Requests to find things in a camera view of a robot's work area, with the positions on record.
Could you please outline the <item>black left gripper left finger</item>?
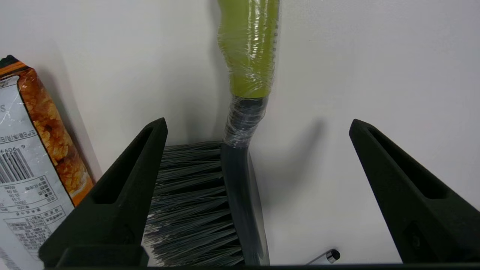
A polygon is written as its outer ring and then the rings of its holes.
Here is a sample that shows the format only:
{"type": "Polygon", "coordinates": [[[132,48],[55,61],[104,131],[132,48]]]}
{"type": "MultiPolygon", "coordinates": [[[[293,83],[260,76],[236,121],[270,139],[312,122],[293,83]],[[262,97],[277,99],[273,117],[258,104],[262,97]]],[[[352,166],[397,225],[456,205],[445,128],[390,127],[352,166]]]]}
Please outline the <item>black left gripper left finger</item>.
{"type": "Polygon", "coordinates": [[[39,250],[46,268],[145,268],[142,239],[168,135],[146,125],[39,250]]]}

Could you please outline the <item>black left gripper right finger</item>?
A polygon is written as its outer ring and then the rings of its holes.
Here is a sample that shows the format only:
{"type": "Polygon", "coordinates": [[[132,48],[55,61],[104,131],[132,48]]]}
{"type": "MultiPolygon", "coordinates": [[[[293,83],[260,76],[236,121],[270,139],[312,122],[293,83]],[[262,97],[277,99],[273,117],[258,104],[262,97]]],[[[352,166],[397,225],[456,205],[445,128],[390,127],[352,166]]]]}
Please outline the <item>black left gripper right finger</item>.
{"type": "Polygon", "coordinates": [[[475,207],[373,125],[349,137],[403,263],[479,263],[475,207]]]}

